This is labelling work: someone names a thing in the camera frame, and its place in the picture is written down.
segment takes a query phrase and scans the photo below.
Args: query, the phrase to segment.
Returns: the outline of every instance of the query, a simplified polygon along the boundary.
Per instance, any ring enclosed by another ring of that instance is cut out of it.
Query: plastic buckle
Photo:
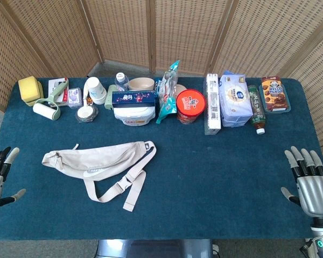
[[[131,186],[132,183],[127,180],[126,176],[124,176],[116,184],[121,188],[120,192],[123,193],[129,186]]]

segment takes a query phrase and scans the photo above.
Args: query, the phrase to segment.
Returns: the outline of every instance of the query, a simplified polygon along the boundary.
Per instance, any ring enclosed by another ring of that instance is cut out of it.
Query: white cup
[[[90,97],[95,104],[103,104],[106,100],[107,91],[97,77],[90,77],[86,81]]]

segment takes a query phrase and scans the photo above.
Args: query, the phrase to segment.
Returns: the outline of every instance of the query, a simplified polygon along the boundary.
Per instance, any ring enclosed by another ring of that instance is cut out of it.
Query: water bottle
[[[118,91],[127,91],[130,87],[128,77],[124,73],[116,74],[115,84]]]

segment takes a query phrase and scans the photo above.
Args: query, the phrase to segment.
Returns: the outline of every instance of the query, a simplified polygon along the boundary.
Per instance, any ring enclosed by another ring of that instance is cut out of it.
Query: red lid
[[[177,110],[185,116],[195,117],[204,111],[206,100],[201,92],[189,89],[178,95],[176,105]]]

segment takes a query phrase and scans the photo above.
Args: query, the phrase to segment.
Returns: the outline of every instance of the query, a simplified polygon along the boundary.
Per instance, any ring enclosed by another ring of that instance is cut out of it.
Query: green bottle
[[[262,101],[259,96],[258,87],[255,85],[249,85],[248,91],[253,112],[251,123],[256,128],[257,134],[264,134],[265,115],[263,111]]]

